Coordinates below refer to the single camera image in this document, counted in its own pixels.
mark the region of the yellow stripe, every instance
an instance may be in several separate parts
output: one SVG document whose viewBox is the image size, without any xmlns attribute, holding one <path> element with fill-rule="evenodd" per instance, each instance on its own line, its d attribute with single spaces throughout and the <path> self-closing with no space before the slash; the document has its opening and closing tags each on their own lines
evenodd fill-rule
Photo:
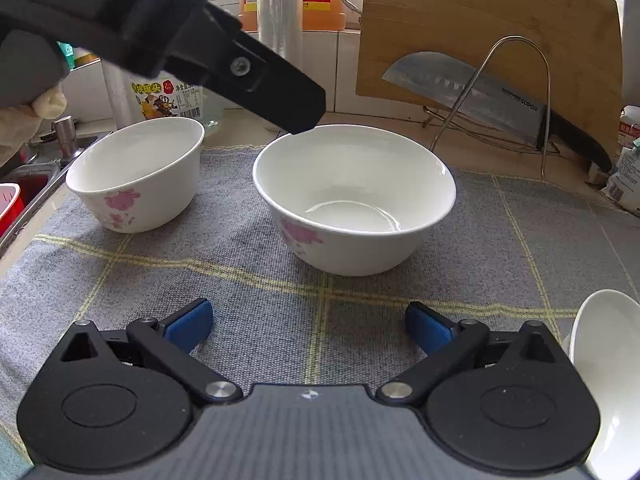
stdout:
<svg viewBox="0 0 640 480">
<path fill-rule="evenodd" d="M 84 316 L 91 307 L 91 304 L 95 301 L 95 298 L 98 296 L 100 289 L 104 285 L 104 282 L 107 280 L 111 269 L 113 269 L 113 267 L 117 263 L 119 255 L 122 254 L 122 251 L 124 251 L 124 249 L 127 247 L 127 244 L 132 237 L 133 235 L 126 235 L 118 244 L 115 253 L 112 253 L 112 255 L 107 259 L 107 264 L 104 266 L 104 269 L 100 273 L 100 276 L 98 276 L 98 280 L 95 282 L 95 285 L 84 298 L 82 305 L 71 320 L 71 323 L 78 321 L 79 319 L 84 319 Z"/>
<path fill-rule="evenodd" d="M 325 272 L 320 274 L 319 293 L 316 297 L 316 311 L 314 313 L 314 324 L 311 329 L 311 336 L 306 349 L 306 365 L 303 374 L 304 384 L 316 384 L 317 374 L 321 355 L 322 334 L 324 333 L 324 323 L 326 322 L 326 286 L 328 275 Z"/>
<path fill-rule="evenodd" d="M 95 249 L 87 244 L 83 244 L 72 238 L 55 237 L 51 235 L 37 235 L 34 240 L 39 240 L 59 247 L 65 247 L 76 252 L 94 256 L 97 258 L 111 258 L 114 253 L 102 249 Z M 479 317 L 488 316 L 509 316 L 517 319 L 530 319 L 543 317 L 546 315 L 544 308 L 537 307 L 516 307 L 501 303 L 488 305 L 462 303 L 461 301 L 441 301 L 428 300 L 427 298 L 406 298 L 402 296 L 386 296 L 384 294 L 371 294 L 368 292 L 356 292 L 352 290 L 331 290 L 317 285 L 286 282 L 263 276 L 251 274 L 243 269 L 235 267 L 221 266 L 210 262 L 185 258 L 183 260 L 169 260 L 165 258 L 154 258 L 151 256 L 138 256 L 135 254 L 120 254 L 119 263 L 127 263 L 140 267 L 160 268 L 160 269 L 187 269 L 206 276 L 215 276 L 224 280 L 243 283 L 245 285 L 282 292 L 285 294 L 295 294 L 306 298 L 317 298 L 319 294 L 326 294 L 328 300 L 345 301 L 373 306 L 407 306 L 411 301 L 418 300 L 431 308 L 439 310 L 443 314 L 473 314 Z M 561 318 L 573 319 L 578 310 L 576 308 L 559 308 L 556 314 Z"/>
<path fill-rule="evenodd" d="M 506 178 L 508 180 L 521 180 L 523 182 L 533 182 L 533 183 L 536 183 L 536 184 L 544 184 L 545 186 L 555 187 L 557 189 L 560 189 L 560 190 L 564 191 L 565 193 L 568 193 L 568 194 L 573 195 L 573 196 L 577 196 L 578 198 L 581 198 L 581 199 L 585 200 L 587 203 L 595 203 L 595 202 L 589 202 L 586 199 L 586 197 L 584 197 L 580 193 L 576 193 L 575 191 L 571 191 L 570 189 L 567 189 L 567 188 L 561 186 L 560 184 L 555 184 L 553 182 L 549 182 L 548 180 L 540 180 L 539 178 L 533 178 L 533 177 L 529 177 L 529 176 L 515 176 L 515 175 L 507 175 L 507 174 L 501 174 L 501 173 L 487 173 L 485 171 L 476 171 L 476 170 L 462 170 L 461 168 L 456 168 L 456 170 L 457 171 L 461 171 L 462 173 L 472 173 L 472 174 L 476 174 L 476 175 L 491 176 L 491 177 L 496 176 L 498 178 Z M 601 207 L 605 207 L 601 203 L 597 203 L 596 205 L 601 206 Z M 623 211 L 622 209 L 618 209 L 618 208 L 615 208 L 613 206 L 607 207 L 607 209 L 610 210 L 610 211 L 617 211 L 617 212 L 625 213 L 625 211 Z"/>
<path fill-rule="evenodd" d="M 513 215 L 513 212 L 509 207 L 509 203 L 507 202 L 507 197 L 502 191 L 502 189 L 500 188 L 500 183 L 498 183 L 498 179 L 495 177 L 495 175 L 492 175 L 491 178 L 494 181 L 495 189 L 497 189 L 498 193 L 500 194 L 500 198 L 502 199 L 502 205 L 504 206 L 504 210 L 507 213 L 509 222 L 511 222 L 513 231 L 518 237 L 518 241 L 522 246 L 522 251 L 524 252 L 524 255 L 527 258 L 527 261 L 529 263 L 529 268 L 531 269 L 531 274 L 533 275 L 533 279 L 535 280 L 536 285 L 538 286 L 538 292 L 540 293 L 540 298 L 542 298 L 542 305 L 545 308 L 545 317 L 549 322 L 549 328 L 551 329 L 551 332 L 554 334 L 555 338 L 558 341 L 560 341 L 562 339 L 560 328 L 558 327 L 558 322 L 556 321 L 554 310 L 551 307 L 549 296 L 546 293 L 545 285 L 544 283 L 542 283 L 542 277 L 540 276 L 538 266 L 536 265 L 536 262 L 533 259 L 533 254 L 531 254 L 531 251 L 529 250 L 529 245 L 527 244 L 527 241 L 525 240 L 524 235 L 522 234 L 522 231 L 520 230 L 520 227 L 518 225 L 518 221 L 516 220 L 516 217 Z"/>
<path fill-rule="evenodd" d="M 626 266 L 623 263 L 622 258 L 620 258 L 620 254 L 618 254 L 618 251 L 613 246 L 613 243 L 610 240 L 609 235 L 607 235 L 607 232 L 604 230 L 604 226 L 600 223 L 600 220 L 598 220 L 598 217 L 596 216 L 595 211 L 591 208 L 591 204 L 589 204 L 589 202 L 587 202 L 587 207 L 589 208 L 589 211 L 590 211 L 591 215 L 593 216 L 593 218 L 595 219 L 596 223 L 600 227 L 600 230 L 602 231 L 602 234 L 604 235 L 604 237 L 606 238 L 607 242 L 609 243 L 609 247 L 611 247 L 611 250 L 616 255 L 616 258 L 618 259 L 618 263 L 620 264 L 620 267 L 622 267 L 622 270 L 624 270 L 625 276 L 626 276 L 626 280 L 629 282 L 629 285 L 631 286 L 631 290 L 634 292 L 634 295 L 636 296 L 636 300 L 640 301 L 640 296 L 638 295 L 638 290 L 636 289 L 636 285 L 634 284 L 634 280 L 631 278 L 631 274 L 629 274 L 629 271 L 626 270 Z"/>
</svg>

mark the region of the bowl rim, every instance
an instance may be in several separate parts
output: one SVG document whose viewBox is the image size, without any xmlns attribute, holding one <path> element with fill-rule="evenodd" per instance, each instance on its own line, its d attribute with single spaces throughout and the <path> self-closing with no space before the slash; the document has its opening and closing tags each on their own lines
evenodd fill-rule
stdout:
<svg viewBox="0 0 640 480">
<path fill-rule="evenodd" d="M 629 300 L 631 303 L 635 303 L 638 306 L 638 309 L 640 309 L 640 303 L 638 303 L 636 300 L 634 300 L 632 297 L 628 296 L 624 292 L 620 292 L 619 290 L 615 290 L 613 288 L 603 288 L 602 290 L 596 290 L 596 292 L 594 292 L 593 294 L 590 294 L 589 297 L 582 302 L 580 308 L 578 309 L 578 314 L 575 315 L 574 324 L 571 326 L 568 357 L 569 357 L 569 361 L 571 361 L 571 363 L 574 366 L 575 366 L 575 362 L 574 362 L 575 337 L 578 333 L 578 325 L 580 324 L 582 315 L 584 314 L 584 311 L 587 309 L 587 307 L 590 306 L 591 301 L 593 301 L 594 298 L 597 298 L 598 296 L 608 296 L 608 295 L 622 296 L 626 300 Z"/>
<path fill-rule="evenodd" d="M 140 178 L 137 178 L 135 180 L 131 180 L 131 181 L 127 182 L 126 184 L 120 184 L 119 186 L 107 187 L 105 189 L 91 190 L 91 191 L 81 191 L 81 190 L 73 188 L 73 186 L 71 186 L 69 184 L 69 182 L 68 182 L 69 172 L 71 172 L 73 170 L 73 167 L 76 164 L 76 162 L 78 160 L 80 160 L 81 158 L 83 158 L 85 153 L 90 152 L 95 146 L 97 146 L 101 142 L 104 142 L 105 140 L 110 139 L 110 138 L 113 139 L 114 136 L 119 136 L 120 134 L 127 135 L 125 133 L 126 130 L 128 130 L 129 128 L 134 128 L 134 127 L 138 126 L 139 124 L 147 124 L 147 123 L 151 123 L 153 121 L 165 121 L 167 119 L 169 119 L 169 120 L 180 119 L 181 121 L 191 121 L 192 123 L 196 123 L 200 127 L 200 138 L 198 139 L 198 141 L 186 153 L 181 155 L 179 158 L 176 158 L 173 162 L 170 162 L 169 164 L 167 164 L 166 166 L 163 166 L 159 170 L 155 170 L 153 173 L 149 173 L 148 175 L 141 176 Z M 190 119 L 188 117 L 159 117 L 157 119 L 149 119 L 149 120 L 146 120 L 146 121 L 140 121 L 139 123 L 130 124 L 129 126 L 126 126 L 126 127 L 122 128 L 120 130 L 117 130 L 115 132 L 112 132 L 109 135 L 105 136 L 103 139 L 100 139 L 97 142 L 94 142 L 91 146 L 89 146 L 86 150 L 84 150 L 84 152 L 82 152 L 78 156 L 78 158 L 76 158 L 76 160 L 74 160 L 73 163 L 71 164 L 71 166 L 69 167 L 69 169 L 67 171 L 67 174 L 66 174 L 66 177 L 65 177 L 66 185 L 74 193 L 83 194 L 83 195 L 104 194 L 104 193 L 117 191 L 117 190 L 120 190 L 120 189 L 123 189 L 123 188 L 126 188 L 126 187 L 132 187 L 135 184 L 138 184 L 140 182 L 144 182 L 145 180 L 150 179 L 151 177 L 155 176 L 156 174 L 161 173 L 162 171 L 167 170 L 168 168 L 170 168 L 172 166 L 175 166 L 180 161 L 184 160 L 189 155 L 191 155 L 191 153 L 193 153 L 194 150 L 197 150 L 200 147 L 200 145 L 202 144 L 203 140 L 204 140 L 204 126 L 202 126 L 202 124 L 200 124 L 198 121 L 196 121 L 194 119 Z"/>
<path fill-rule="evenodd" d="M 383 133 L 385 135 L 390 135 L 390 136 L 393 136 L 393 137 L 401 137 L 401 139 L 403 139 L 404 141 L 407 141 L 407 142 L 410 142 L 412 144 L 415 144 L 420 149 L 422 149 L 425 152 L 427 152 L 429 154 L 429 156 L 432 156 L 437 162 L 439 162 L 440 164 L 443 165 L 443 167 L 447 170 L 447 173 L 451 177 L 451 182 L 453 183 L 453 194 L 452 194 L 450 203 L 449 203 L 449 205 L 446 206 L 446 208 L 444 209 L 444 212 L 441 215 L 439 215 L 434 221 L 430 221 L 430 222 L 427 222 L 425 224 L 420 224 L 420 225 L 418 225 L 416 227 L 412 227 L 410 229 L 404 229 L 404 230 L 400 230 L 400 231 L 391 231 L 391 232 L 357 231 L 357 230 L 354 230 L 354 229 L 345 229 L 345 228 L 342 228 L 342 227 L 332 227 L 332 226 L 329 226 L 329 225 L 326 225 L 326 224 L 321 224 L 320 222 L 315 222 L 313 220 L 309 220 L 309 219 L 304 218 L 304 217 L 302 217 L 300 215 L 292 213 L 291 211 L 283 208 L 283 206 L 278 204 L 275 200 L 273 200 L 271 197 L 269 197 L 267 195 L 267 193 L 264 191 L 264 189 L 262 188 L 262 186 L 258 182 L 258 177 L 257 177 L 257 167 L 258 167 L 258 164 L 260 163 L 260 159 L 262 158 L 264 153 L 271 146 L 274 146 L 276 143 L 282 142 L 283 139 L 287 139 L 289 137 L 292 137 L 293 136 L 292 134 L 287 134 L 287 135 L 278 137 L 277 139 L 271 141 L 262 150 L 260 150 L 260 153 L 258 154 L 258 156 L 256 157 L 256 159 L 254 161 L 254 167 L 253 167 L 253 170 L 252 170 L 252 178 L 254 180 L 254 186 L 258 190 L 258 193 L 260 194 L 260 196 L 264 199 L 264 201 L 267 204 L 269 204 L 270 206 L 275 208 L 281 214 L 284 214 L 286 216 L 294 218 L 298 222 L 300 222 L 302 224 L 306 224 L 306 225 L 312 226 L 312 227 L 315 227 L 316 229 L 322 229 L 324 231 L 329 231 L 329 232 L 332 232 L 332 233 L 340 233 L 340 234 L 348 234 L 348 235 L 361 235 L 361 236 L 365 236 L 365 237 L 398 237 L 398 236 L 405 236 L 407 234 L 412 234 L 412 233 L 417 233 L 417 232 L 420 232 L 420 231 L 424 231 L 425 229 L 428 229 L 429 227 L 431 227 L 433 225 L 436 225 L 438 222 L 440 222 L 445 216 L 447 216 L 451 212 L 451 210 L 453 209 L 453 206 L 456 203 L 456 197 L 458 195 L 458 188 L 456 186 L 456 181 L 453 178 L 453 175 L 451 174 L 450 169 L 434 153 L 432 153 L 430 150 L 428 150 L 427 148 L 425 148 L 423 145 L 419 144 L 418 142 L 415 142 L 413 139 L 410 139 L 409 137 L 405 137 L 403 135 L 396 134 L 395 132 L 390 132 L 389 130 L 383 130 L 382 128 L 375 128 L 373 126 L 365 126 L 363 124 L 322 124 L 320 126 L 316 126 L 312 130 L 307 130 L 306 132 L 302 132 L 302 133 L 296 134 L 296 135 L 297 136 L 303 136 L 303 135 L 306 135 L 306 134 L 310 134 L 312 131 L 319 130 L 321 128 L 328 128 L 328 127 L 334 128 L 336 126 L 352 126 L 352 127 L 356 127 L 357 129 L 359 129 L 359 130 L 361 130 L 363 132 L 364 132 L 364 130 L 367 130 L 367 131 L 375 130 L 375 131 L 381 132 L 381 133 Z"/>
</svg>

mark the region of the white bowl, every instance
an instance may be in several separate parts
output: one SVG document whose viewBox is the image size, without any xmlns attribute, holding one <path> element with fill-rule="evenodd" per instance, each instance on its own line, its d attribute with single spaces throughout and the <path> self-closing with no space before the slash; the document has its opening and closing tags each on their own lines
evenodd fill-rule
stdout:
<svg viewBox="0 0 640 480">
<path fill-rule="evenodd" d="M 456 200 L 449 170 L 425 147 L 352 124 L 273 141 L 255 161 L 254 184 L 290 249 L 343 276 L 407 259 Z"/>
<path fill-rule="evenodd" d="M 189 205 L 198 189 L 204 128 L 182 117 L 123 128 L 82 153 L 66 184 L 108 229 L 140 233 Z"/>
<path fill-rule="evenodd" d="M 600 480 L 629 480 L 640 470 L 640 305 L 616 290 L 591 294 L 568 350 L 600 409 L 587 469 Z"/>
</svg>

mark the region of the kitchen knife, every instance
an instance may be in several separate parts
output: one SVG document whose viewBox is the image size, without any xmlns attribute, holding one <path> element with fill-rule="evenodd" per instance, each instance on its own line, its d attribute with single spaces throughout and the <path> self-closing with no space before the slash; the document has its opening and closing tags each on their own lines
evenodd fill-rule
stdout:
<svg viewBox="0 0 640 480">
<path fill-rule="evenodd" d="M 476 69 L 441 52 L 415 52 L 397 60 L 382 79 L 453 108 Z M 546 106 L 502 81 L 482 74 L 460 106 L 460 112 L 503 131 L 512 132 L 541 150 Z M 575 153 L 611 169 L 606 150 L 586 132 L 551 111 L 549 135 L 562 139 Z"/>
</svg>

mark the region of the stainless steel sink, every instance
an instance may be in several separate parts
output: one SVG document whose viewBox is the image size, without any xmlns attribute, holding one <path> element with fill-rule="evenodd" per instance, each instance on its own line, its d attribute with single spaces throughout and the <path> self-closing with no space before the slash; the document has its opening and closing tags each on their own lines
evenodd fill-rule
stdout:
<svg viewBox="0 0 640 480">
<path fill-rule="evenodd" d="M 94 136 L 78 137 L 78 146 L 86 149 L 110 133 L 101 132 Z M 66 170 L 71 166 L 71 163 L 62 162 L 62 150 L 55 139 L 37 143 L 34 149 L 37 156 L 29 164 L 19 166 L 0 178 L 0 182 L 18 184 L 24 202 L 23 212 L 0 237 L 0 257 L 36 211 L 62 185 Z"/>
</svg>

